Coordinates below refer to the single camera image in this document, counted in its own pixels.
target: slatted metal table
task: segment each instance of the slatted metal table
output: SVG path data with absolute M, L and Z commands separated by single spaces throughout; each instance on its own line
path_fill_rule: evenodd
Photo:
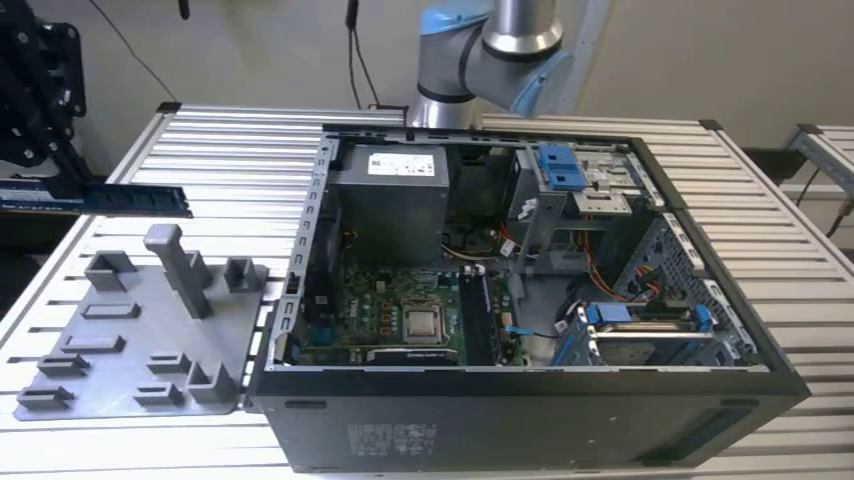
M 178 222 L 183 243 L 209 264 L 249 255 L 271 267 L 259 322 L 283 286 L 323 123 L 389 125 L 402 117 L 184 106 L 155 116 L 111 176 L 114 182 L 186 188 L 197 218 Z M 814 396 L 693 471 L 485 472 L 459 478 L 854 478 L 854 266 L 726 133 L 697 121 L 490 115 L 485 124 L 491 130 L 645 139 Z M 83 216 L 0 323 L 0 473 L 63 472 L 64 479 L 87 480 L 295 475 L 262 415 L 30 423 L 12 416 L 35 361 L 88 288 L 91 255 L 123 249 L 135 263 L 155 263 L 142 244 L 155 221 Z

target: motherboard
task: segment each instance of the motherboard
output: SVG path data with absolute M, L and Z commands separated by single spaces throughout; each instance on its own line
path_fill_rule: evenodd
M 514 323 L 505 273 L 491 275 L 487 285 L 495 363 L 521 365 L 518 338 L 503 328 Z M 467 345 L 475 339 L 466 338 L 471 300 L 461 294 L 459 272 L 350 267 L 342 290 L 337 321 L 309 326 L 302 364 L 469 365 Z

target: white wall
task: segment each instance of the white wall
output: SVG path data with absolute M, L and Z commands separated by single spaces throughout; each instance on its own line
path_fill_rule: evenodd
M 854 125 L 852 19 L 852 0 L 614 0 L 577 113 L 714 118 L 766 147 Z
M 167 95 L 87 0 L 30 3 L 38 15 L 82 31 L 90 114 L 78 129 L 94 166 L 112 167 Z M 175 0 L 98 3 L 182 102 L 355 107 L 346 0 L 191 0 L 187 22 Z M 361 3 L 359 38 L 379 97 L 402 105 L 415 92 L 419 12 L 435 2 Z M 569 38 L 581 7 L 575 0 L 559 5 Z M 359 84 L 363 104 L 374 103 Z
M 716 118 L 757 146 L 780 145 L 798 122 L 854 125 L 854 1 L 613 1 L 579 114 Z M 99 3 L 180 101 L 354 105 L 346 0 L 191 0 L 188 22 L 175 0 Z M 419 11 L 431 3 L 362 1 L 362 47 L 386 103 L 410 99 Z M 108 168 L 166 94 L 87 0 L 31 5 L 82 30 L 90 115 L 79 130 Z M 582 1 L 558 5 L 573 39 Z

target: barcode label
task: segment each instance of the barcode label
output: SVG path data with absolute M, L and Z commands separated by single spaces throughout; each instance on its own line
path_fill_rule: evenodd
M 433 177 L 435 174 L 433 155 L 374 153 L 369 157 L 369 175 Z

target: motherboard chip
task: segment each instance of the motherboard chip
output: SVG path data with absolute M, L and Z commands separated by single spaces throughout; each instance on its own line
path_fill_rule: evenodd
M 434 336 L 437 324 L 433 312 L 411 311 L 406 319 L 406 333 L 414 337 Z
M 403 306 L 403 341 L 415 344 L 442 343 L 442 307 Z

